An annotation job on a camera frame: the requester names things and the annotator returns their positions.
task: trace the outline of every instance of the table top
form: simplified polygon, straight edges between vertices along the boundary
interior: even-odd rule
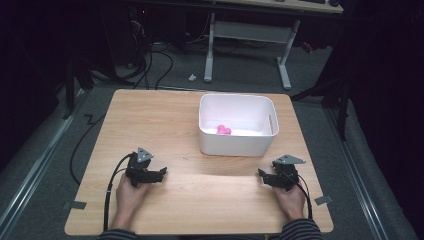
[[[262,183],[261,168],[273,173],[272,161],[284,154],[306,160],[296,168],[309,188],[314,220],[322,232],[333,222],[290,98],[270,98],[280,132],[263,157],[209,156],[199,146],[199,103],[206,92],[118,90],[93,149],[65,231],[69,235],[97,235],[103,230],[106,189],[117,163],[142,147],[154,155],[149,170],[168,167],[162,183],[149,188],[132,230],[137,234],[248,234],[279,233],[287,223],[272,189]],[[109,223],[116,213],[115,177]]]
[[[278,2],[276,0],[215,0],[216,2],[232,3],[232,4],[243,4],[243,5],[255,5],[261,7],[272,7],[272,8],[284,8],[291,10],[300,11],[311,11],[320,13],[342,13],[343,8],[339,5],[332,7],[328,0],[325,4],[311,3],[300,0],[285,0],[284,2]]]

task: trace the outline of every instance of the striped sleeve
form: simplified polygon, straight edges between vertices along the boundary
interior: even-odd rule
[[[97,240],[137,240],[137,236],[134,232],[127,230],[112,229],[100,234]]]
[[[283,227],[280,234],[281,240],[322,240],[322,234],[317,224],[312,219],[297,219]]]

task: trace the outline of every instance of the pink object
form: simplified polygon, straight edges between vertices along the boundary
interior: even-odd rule
[[[224,125],[219,125],[217,134],[231,135],[231,128],[226,128]]]

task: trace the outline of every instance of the hand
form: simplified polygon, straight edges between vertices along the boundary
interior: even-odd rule
[[[129,230],[134,214],[140,207],[149,186],[150,183],[143,183],[135,188],[131,185],[131,180],[125,173],[122,174],[121,181],[116,189],[118,211],[113,220],[112,229],[120,228]]]
[[[277,195],[281,210],[289,221],[305,218],[303,214],[305,195],[297,185],[294,185],[290,191],[277,187],[273,187],[272,189],[275,195]]]

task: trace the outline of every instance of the white storage container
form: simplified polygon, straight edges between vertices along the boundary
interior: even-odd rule
[[[231,134],[218,134],[218,126]],[[199,107],[200,149],[204,154],[263,156],[279,131],[274,104],[267,97],[205,94]]]

